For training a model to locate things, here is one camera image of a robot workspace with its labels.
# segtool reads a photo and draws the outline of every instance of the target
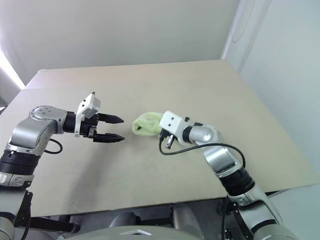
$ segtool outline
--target green towel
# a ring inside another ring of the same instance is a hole
[[[159,123],[162,116],[163,114],[159,112],[143,113],[132,123],[133,133],[141,136],[156,136],[160,134],[162,128]]]

